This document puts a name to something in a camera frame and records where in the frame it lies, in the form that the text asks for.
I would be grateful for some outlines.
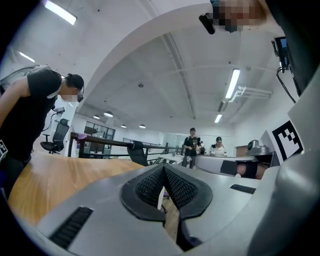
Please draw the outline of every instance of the black cap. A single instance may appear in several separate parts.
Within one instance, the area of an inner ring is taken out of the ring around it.
[[[69,81],[73,84],[74,87],[81,91],[85,85],[83,78],[78,74],[68,74]]]

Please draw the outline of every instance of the backpack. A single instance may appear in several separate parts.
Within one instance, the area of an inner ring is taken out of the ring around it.
[[[51,70],[51,68],[48,65],[28,66],[28,67],[18,69],[17,71],[1,79],[0,80],[0,98],[15,80],[25,77],[26,75],[38,72],[40,70]]]

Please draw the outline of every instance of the black slot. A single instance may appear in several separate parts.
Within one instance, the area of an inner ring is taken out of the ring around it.
[[[87,207],[77,208],[64,223],[50,236],[50,240],[67,249],[81,228],[87,222],[93,210]]]
[[[242,186],[242,185],[239,185],[239,184],[233,184],[230,187],[230,189],[238,190],[238,191],[249,193],[249,194],[253,194],[256,191],[256,189],[254,187]]]

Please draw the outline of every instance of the person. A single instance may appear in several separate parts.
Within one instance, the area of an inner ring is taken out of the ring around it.
[[[80,75],[69,73],[62,79],[51,69],[40,69],[12,82],[1,95],[0,140],[8,154],[0,169],[5,172],[3,188],[7,197],[30,161],[33,144],[44,129],[47,113],[58,95],[65,101],[77,101],[83,87]]]
[[[195,160],[197,156],[197,150],[200,146],[200,138],[196,137],[196,129],[190,129],[190,136],[186,137],[183,143],[183,147],[185,148],[185,153],[182,161],[182,166],[187,167],[187,159],[191,158],[189,168],[192,169],[195,165]]]
[[[217,137],[215,140],[215,144],[211,145],[210,156],[215,156],[215,157],[226,157],[227,156],[227,150],[226,150],[225,146],[222,144],[221,137]]]
[[[206,153],[206,145],[203,141],[200,142],[199,155],[204,155]]]

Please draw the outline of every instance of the black cable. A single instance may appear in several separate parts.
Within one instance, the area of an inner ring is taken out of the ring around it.
[[[276,71],[276,78],[278,79],[279,83],[282,85],[283,89],[285,90],[286,94],[288,94],[288,96],[290,97],[290,99],[293,101],[293,103],[295,104],[296,101],[295,99],[291,96],[290,92],[288,91],[287,87],[285,86],[285,84],[282,82],[281,78],[279,77],[279,72],[282,71],[283,68],[279,67],[278,70]]]
[[[47,129],[42,130],[41,132],[44,132],[44,131],[48,130],[48,129],[51,127],[51,124],[52,124],[52,117],[53,117],[54,115],[57,115],[57,114],[58,114],[58,113],[54,113],[54,114],[52,114],[52,116],[51,116],[51,120],[50,120],[50,124],[49,124],[48,128],[47,128]]]

